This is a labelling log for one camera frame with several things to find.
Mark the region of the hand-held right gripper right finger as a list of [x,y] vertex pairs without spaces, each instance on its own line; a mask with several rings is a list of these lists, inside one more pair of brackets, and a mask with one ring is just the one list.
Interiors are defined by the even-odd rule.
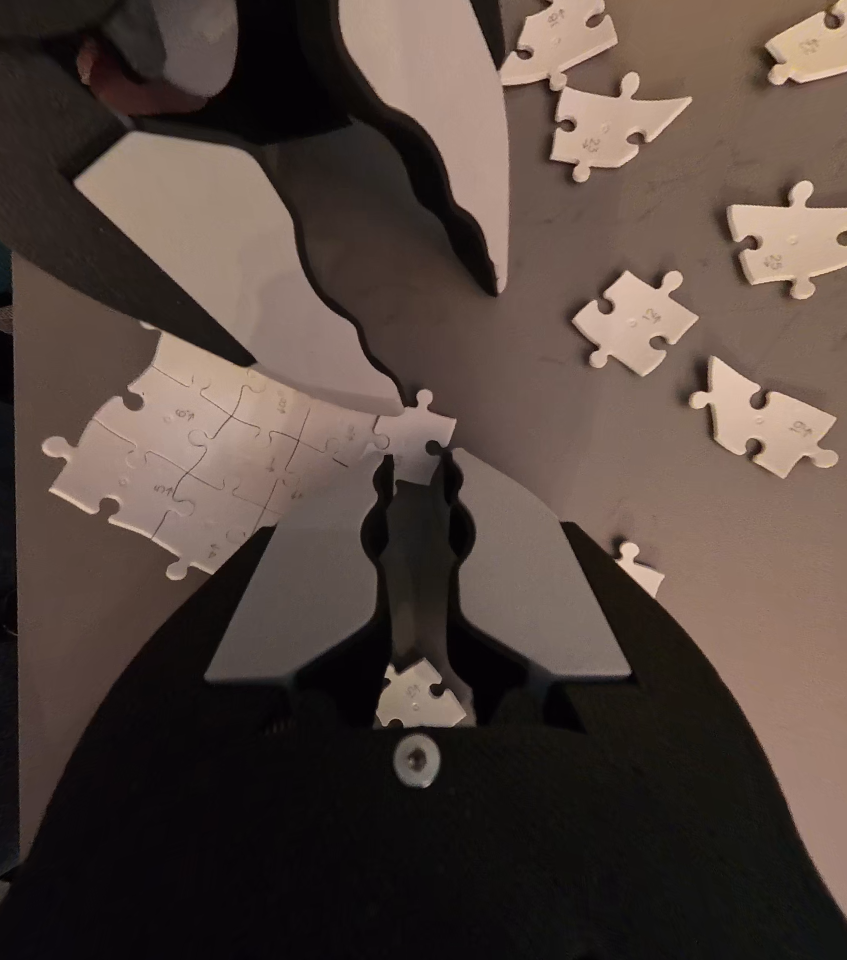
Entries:
[[455,556],[447,653],[473,691],[617,682],[632,674],[557,514],[462,447],[444,460]]

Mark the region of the white puzzle piece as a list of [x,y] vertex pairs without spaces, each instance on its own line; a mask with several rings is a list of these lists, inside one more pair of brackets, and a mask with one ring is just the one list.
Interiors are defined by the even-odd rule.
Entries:
[[468,719],[454,691],[424,656],[400,670],[387,665],[374,715],[380,729],[452,728]]
[[454,437],[457,419],[435,413],[430,408],[433,400],[433,392],[423,388],[417,391],[416,403],[404,407],[399,415],[376,419],[373,433],[386,442],[382,450],[393,457],[396,481],[430,486],[441,453],[431,453],[429,445],[435,443],[441,451]]

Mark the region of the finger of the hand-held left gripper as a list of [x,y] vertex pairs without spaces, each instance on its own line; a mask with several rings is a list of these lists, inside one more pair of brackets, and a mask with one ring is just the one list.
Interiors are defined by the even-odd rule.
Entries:
[[291,210],[249,151],[133,130],[73,185],[262,376],[357,412],[403,411],[399,384],[313,277]]
[[336,2],[356,115],[396,150],[419,202],[490,296],[508,281],[510,144],[492,45],[468,1]]

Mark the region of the scattered loose puzzle pieces group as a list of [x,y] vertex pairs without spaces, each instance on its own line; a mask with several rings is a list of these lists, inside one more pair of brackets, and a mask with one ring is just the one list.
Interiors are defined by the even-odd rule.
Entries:
[[[847,73],[847,2],[834,2],[831,14],[819,11],[775,35],[765,50],[775,64],[768,82],[808,83]],[[569,123],[553,134],[550,160],[572,166],[572,179],[585,183],[594,169],[618,169],[638,152],[629,138],[656,138],[690,104],[690,97],[640,101],[636,72],[626,74],[613,97],[576,90],[567,85],[573,66],[615,46],[618,42],[604,2],[550,2],[528,16],[516,49],[500,68],[504,87],[547,81],[560,94],[554,120]],[[731,239],[746,238],[757,247],[739,254],[741,270],[752,285],[786,282],[790,296],[805,300],[815,292],[814,278],[847,267],[847,246],[838,242],[847,234],[847,207],[810,207],[814,192],[809,181],[790,188],[786,205],[732,204],[727,209]],[[572,318],[572,324],[593,346],[587,361],[605,367],[613,358],[640,377],[663,362],[666,353],[655,346],[670,346],[697,322],[697,315],[673,299],[683,282],[678,270],[665,274],[657,286],[626,270],[604,291],[612,309],[600,310],[591,301]],[[744,455],[750,442],[759,444],[753,462],[779,478],[789,476],[803,459],[819,469],[833,467],[838,454],[820,443],[836,418],[813,405],[771,390],[759,408],[752,398],[761,390],[716,356],[707,361],[707,388],[695,391],[688,404],[708,408],[713,439],[723,449]]]

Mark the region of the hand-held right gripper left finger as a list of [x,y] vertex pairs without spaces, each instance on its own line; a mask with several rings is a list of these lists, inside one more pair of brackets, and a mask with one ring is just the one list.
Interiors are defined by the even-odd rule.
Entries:
[[370,683],[382,682],[393,641],[380,557],[393,493],[393,457],[369,450],[283,516],[206,668],[208,683],[289,688],[361,644]]

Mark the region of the assembled white puzzle section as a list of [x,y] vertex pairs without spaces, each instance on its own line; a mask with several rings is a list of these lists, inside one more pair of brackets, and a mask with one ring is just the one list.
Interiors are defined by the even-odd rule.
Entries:
[[379,418],[320,401],[168,333],[124,395],[107,400],[71,444],[50,492],[173,555],[166,577],[212,574],[252,534],[368,450],[384,450]]

